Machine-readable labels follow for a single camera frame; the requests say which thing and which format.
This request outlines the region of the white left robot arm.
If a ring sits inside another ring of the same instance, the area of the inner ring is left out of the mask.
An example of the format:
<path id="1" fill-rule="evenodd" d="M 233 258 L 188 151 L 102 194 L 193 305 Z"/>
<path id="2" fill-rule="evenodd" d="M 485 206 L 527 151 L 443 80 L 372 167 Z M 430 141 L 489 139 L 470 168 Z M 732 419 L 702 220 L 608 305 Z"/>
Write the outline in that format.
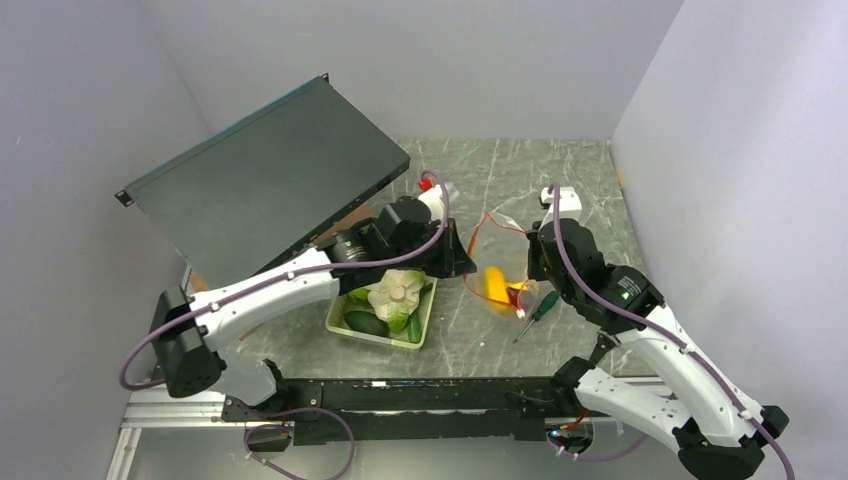
<path id="1" fill-rule="evenodd" d="M 274 269 L 194 296 L 179 287 L 163 292 L 151 345 L 171 397 L 215 391 L 272 420 L 285 411 L 288 388 L 273 361 L 231 350 L 244 331 L 376 284 L 388 270 L 448 279 L 476 269 L 442 202 L 404 196 Z"/>

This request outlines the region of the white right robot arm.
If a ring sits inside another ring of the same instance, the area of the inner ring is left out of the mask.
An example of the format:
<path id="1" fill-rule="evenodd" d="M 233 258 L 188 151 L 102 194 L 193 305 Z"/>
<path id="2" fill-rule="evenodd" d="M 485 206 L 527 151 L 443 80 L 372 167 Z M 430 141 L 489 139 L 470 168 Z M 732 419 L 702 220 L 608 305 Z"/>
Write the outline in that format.
<path id="1" fill-rule="evenodd" d="M 666 445 L 697 479 L 749 479 L 766 446 L 788 426 L 778 406 L 763 406 L 734 386 L 677 321 L 638 269 L 605 261 L 588 228 L 573 219 L 537 221 L 526 234 L 528 273 L 601 333 L 641 357 L 671 398 L 621 381 L 599 367 L 603 354 L 573 357 L 551 378 L 557 411 L 596 411 Z"/>

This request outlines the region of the yellow corn cob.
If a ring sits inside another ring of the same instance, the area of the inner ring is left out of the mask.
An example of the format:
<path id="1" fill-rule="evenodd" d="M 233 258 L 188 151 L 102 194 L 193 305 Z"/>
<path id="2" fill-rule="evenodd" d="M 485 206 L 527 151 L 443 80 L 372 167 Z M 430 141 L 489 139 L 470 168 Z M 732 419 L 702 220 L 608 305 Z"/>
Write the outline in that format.
<path id="1" fill-rule="evenodd" d="M 508 285 L 503 272 L 494 266 L 488 266 L 483 271 L 484 296 L 495 307 L 508 308 Z"/>

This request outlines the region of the dark green avocado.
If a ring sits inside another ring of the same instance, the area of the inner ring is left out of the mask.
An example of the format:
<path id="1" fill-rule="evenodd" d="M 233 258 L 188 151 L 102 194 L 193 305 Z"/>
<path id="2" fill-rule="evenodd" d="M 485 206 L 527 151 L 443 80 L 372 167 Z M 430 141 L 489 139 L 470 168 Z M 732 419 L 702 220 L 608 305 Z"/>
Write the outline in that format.
<path id="1" fill-rule="evenodd" d="M 355 332 L 387 338 L 390 328 L 374 313 L 364 310 L 352 310 L 343 314 L 344 323 Z"/>

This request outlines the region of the green cucumber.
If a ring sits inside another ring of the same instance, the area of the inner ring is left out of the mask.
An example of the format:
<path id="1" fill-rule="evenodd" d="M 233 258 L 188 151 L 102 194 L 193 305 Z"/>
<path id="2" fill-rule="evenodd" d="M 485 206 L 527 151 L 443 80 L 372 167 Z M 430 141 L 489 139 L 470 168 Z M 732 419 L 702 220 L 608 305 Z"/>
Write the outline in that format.
<path id="1" fill-rule="evenodd" d="M 406 332 L 411 344 L 420 344 L 423 339 L 423 327 L 418 311 L 414 311 L 407 320 Z"/>

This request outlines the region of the green bell pepper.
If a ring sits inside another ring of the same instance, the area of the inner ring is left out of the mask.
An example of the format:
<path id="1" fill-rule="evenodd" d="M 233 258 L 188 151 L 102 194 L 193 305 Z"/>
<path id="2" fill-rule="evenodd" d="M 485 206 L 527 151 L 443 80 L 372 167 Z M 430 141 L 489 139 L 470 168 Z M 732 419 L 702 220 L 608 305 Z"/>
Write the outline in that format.
<path id="1" fill-rule="evenodd" d="M 355 305 L 367 305 L 369 303 L 369 293 L 370 291 L 367 287 L 360 287 L 348 292 L 346 298 Z"/>

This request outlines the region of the clear zip bag orange zipper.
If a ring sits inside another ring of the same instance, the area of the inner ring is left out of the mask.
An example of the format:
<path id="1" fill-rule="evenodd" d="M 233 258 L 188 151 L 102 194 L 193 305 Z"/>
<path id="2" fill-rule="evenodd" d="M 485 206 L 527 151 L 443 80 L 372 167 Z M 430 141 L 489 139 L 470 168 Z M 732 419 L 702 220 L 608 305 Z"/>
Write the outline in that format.
<path id="1" fill-rule="evenodd" d="M 485 211 L 472 231 L 467 252 L 477 265 L 477 272 L 463 278 L 465 287 L 486 309 L 504 319 L 525 322 L 536 304 L 538 284 L 528 276 L 529 240 L 525 230 L 511 217 Z M 488 266 L 499 268 L 506 282 L 527 282 L 529 289 L 522 298 L 522 309 L 495 307 L 484 296 L 483 271 Z"/>

